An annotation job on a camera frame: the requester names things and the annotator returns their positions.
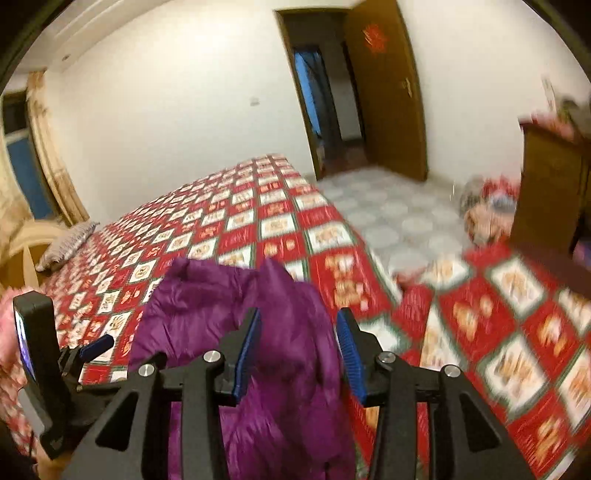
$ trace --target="purple down coat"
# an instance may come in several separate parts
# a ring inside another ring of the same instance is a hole
[[[130,369],[163,351],[186,365],[235,330],[249,307],[262,332],[248,393],[220,409],[232,480],[352,480],[353,436],[340,400],[333,326],[318,291],[294,282],[281,264],[258,270],[178,258],[139,324]],[[173,405],[169,478],[181,479],[180,405]]]

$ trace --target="tiled floor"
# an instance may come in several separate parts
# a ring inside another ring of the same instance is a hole
[[[340,158],[324,159],[324,173],[328,176],[367,166],[369,166],[369,162],[365,154],[365,147],[361,141],[345,144]]]
[[[449,190],[435,182],[370,167],[331,176],[318,187],[391,273],[470,247]]]

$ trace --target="red patterned bedspread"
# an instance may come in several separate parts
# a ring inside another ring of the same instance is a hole
[[[433,296],[417,318],[425,326],[420,366],[460,366],[535,477],[558,480],[591,434],[591,302],[502,243],[441,258],[417,283]],[[369,460],[377,411],[352,411],[368,421],[357,440]],[[418,424],[426,465],[426,408]]]
[[[137,208],[95,233],[48,280],[61,346],[115,338],[114,348],[85,366],[83,383],[126,377],[146,302],[179,256],[245,268],[273,257],[318,286],[333,317],[349,306],[385,348],[405,354],[413,345],[389,321],[401,293],[357,233],[284,157],[268,155]],[[10,423],[23,444],[28,431],[13,407]]]

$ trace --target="wooden dresser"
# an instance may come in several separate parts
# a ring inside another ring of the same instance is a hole
[[[566,140],[532,123],[521,128],[524,164],[511,241],[569,254],[582,215],[588,211],[591,218],[591,143]]]
[[[67,228],[52,220],[30,220],[11,239],[8,254],[0,264],[0,286],[3,288],[38,288],[51,272],[37,272],[35,265]]]

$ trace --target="door frame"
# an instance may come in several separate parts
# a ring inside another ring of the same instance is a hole
[[[296,58],[294,48],[291,45],[289,32],[285,24],[284,18],[289,15],[298,14],[318,14],[318,13],[348,13],[350,8],[329,8],[329,7],[311,7],[311,8],[284,8],[275,10],[275,18],[279,26],[279,31],[283,38],[283,45],[285,47],[285,53],[287,55],[287,61],[290,64],[291,78],[294,82],[295,92],[297,93],[298,101],[300,103],[301,116],[304,118],[304,124],[306,126],[306,135],[308,137],[308,145],[310,147],[310,154],[312,155],[312,163],[314,164],[314,173],[316,174],[316,180],[321,180],[324,177],[324,171],[322,165],[320,165],[320,159],[318,158],[316,137],[312,130],[312,124],[310,117],[308,116],[308,110],[306,108],[306,101],[304,100],[304,92],[301,90],[300,82],[296,72]]]
[[[340,43],[340,47],[343,49],[343,55],[345,56],[345,63],[347,64],[347,71],[349,72],[349,78],[351,79],[351,86],[353,87],[353,96],[355,97],[355,106],[357,107],[357,120],[359,121],[359,129],[361,130],[361,138],[365,142],[365,123],[363,122],[363,113],[361,111],[361,102],[359,101],[359,91],[357,90],[357,80],[355,79],[355,71],[353,70],[353,64],[351,63],[351,55],[349,54],[349,46],[347,42],[343,40]]]

